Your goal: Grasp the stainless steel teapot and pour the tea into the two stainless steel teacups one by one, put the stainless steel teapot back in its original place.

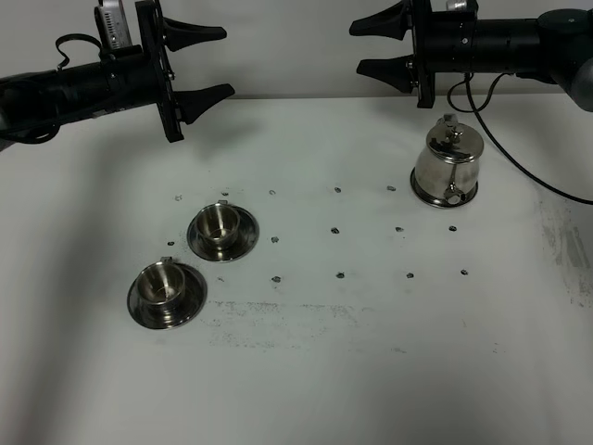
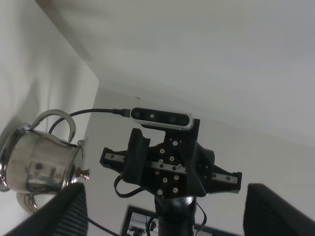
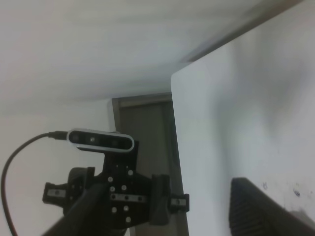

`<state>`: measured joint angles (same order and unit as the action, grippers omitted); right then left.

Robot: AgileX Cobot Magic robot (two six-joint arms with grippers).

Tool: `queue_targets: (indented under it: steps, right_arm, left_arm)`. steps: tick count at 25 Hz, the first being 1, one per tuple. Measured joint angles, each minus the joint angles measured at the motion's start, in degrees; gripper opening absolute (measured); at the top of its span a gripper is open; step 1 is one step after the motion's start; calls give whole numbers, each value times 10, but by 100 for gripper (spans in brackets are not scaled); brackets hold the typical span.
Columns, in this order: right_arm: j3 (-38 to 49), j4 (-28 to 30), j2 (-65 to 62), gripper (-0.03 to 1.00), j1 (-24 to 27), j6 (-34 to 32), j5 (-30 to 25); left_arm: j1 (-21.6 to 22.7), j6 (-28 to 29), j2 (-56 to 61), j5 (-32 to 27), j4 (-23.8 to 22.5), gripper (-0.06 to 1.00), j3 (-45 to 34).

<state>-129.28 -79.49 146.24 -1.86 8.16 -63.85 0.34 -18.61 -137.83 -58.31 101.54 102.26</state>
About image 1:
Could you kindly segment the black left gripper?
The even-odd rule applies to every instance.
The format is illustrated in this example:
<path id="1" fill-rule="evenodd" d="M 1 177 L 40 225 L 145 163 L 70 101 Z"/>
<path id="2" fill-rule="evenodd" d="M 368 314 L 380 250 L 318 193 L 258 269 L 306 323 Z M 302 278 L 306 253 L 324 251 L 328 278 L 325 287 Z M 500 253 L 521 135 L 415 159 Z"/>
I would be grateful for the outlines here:
<path id="1" fill-rule="evenodd" d="M 192 45 L 223 40 L 227 31 L 217 26 L 164 19 L 158 1 L 138 1 L 135 10 L 141 37 L 139 45 L 132 43 L 129 47 L 109 50 L 101 42 L 100 59 L 107 69 L 109 88 L 120 96 L 114 108 L 156 105 L 167 140 L 179 142 L 183 140 L 180 121 L 194 123 L 210 108 L 231 97 L 233 87 L 225 83 L 173 94 L 174 73 L 165 46 L 177 52 Z"/>

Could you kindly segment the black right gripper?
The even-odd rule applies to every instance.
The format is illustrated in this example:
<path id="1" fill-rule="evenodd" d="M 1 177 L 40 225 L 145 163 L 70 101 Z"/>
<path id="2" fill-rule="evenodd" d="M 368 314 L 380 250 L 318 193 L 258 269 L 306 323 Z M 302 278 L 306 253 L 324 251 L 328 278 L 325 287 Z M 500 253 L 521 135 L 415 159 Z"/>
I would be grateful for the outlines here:
<path id="1" fill-rule="evenodd" d="M 351 36 L 380 36 L 399 41 L 412 33 L 413 53 L 389 59 L 363 59 L 356 73 L 386 83 L 400 93 L 417 90 L 418 107 L 435 103 L 435 75 L 469 67 L 468 54 L 477 12 L 432 9 L 429 1 L 398 2 L 352 22 Z"/>

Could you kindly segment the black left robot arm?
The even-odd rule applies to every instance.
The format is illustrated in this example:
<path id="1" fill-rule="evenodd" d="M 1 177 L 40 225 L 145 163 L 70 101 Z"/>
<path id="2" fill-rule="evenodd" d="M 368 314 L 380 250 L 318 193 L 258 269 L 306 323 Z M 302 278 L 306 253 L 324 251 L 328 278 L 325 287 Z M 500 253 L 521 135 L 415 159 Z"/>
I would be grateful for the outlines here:
<path id="1" fill-rule="evenodd" d="M 140 44 L 133 44 L 124 6 L 101 1 L 94 9 L 97 37 L 70 33 L 57 46 L 86 42 L 98 50 L 95 63 L 77 67 L 64 57 L 54 70 L 8 76 L 1 81 L 1 147 L 39 145 L 66 124 L 154 105 L 169 142 L 183 140 L 182 127 L 234 95 L 228 84 L 175 91 L 169 52 L 223 40 L 222 27 L 189 24 L 163 15 L 158 1 L 135 4 Z"/>

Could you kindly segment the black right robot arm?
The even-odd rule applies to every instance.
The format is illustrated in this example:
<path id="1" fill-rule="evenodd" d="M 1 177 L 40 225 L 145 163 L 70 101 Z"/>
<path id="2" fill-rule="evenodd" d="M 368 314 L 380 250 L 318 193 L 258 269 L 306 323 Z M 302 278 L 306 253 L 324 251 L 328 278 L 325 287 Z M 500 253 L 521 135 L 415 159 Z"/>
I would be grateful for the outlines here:
<path id="1" fill-rule="evenodd" d="M 592 109 L 592 13 L 556 9 L 536 19 L 479 19 L 475 1 L 449 1 L 434 11 L 429 1 L 400 1 L 352 22 L 352 36 L 403 40 L 405 57 L 363 59 L 357 72 L 399 92 L 418 94 L 419 108 L 435 103 L 438 73 L 511 74 L 557 84 L 584 111 Z"/>

